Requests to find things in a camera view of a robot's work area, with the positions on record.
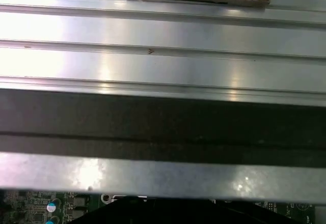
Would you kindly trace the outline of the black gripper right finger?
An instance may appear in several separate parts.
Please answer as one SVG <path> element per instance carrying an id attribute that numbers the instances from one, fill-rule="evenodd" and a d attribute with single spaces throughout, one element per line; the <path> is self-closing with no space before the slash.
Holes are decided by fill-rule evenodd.
<path id="1" fill-rule="evenodd" d="M 183 223 L 280 223 L 280 217 L 256 204 L 239 201 L 178 200 Z"/>

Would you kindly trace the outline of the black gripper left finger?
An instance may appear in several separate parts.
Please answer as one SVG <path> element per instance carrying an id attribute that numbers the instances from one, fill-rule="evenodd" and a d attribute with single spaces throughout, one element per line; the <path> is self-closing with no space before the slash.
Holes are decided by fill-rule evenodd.
<path id="1" fill-rule="evenodd" d="M 168 199 L 122 198 L 91 211 L 73 223 L 167 223 L 178 205 Z"/>

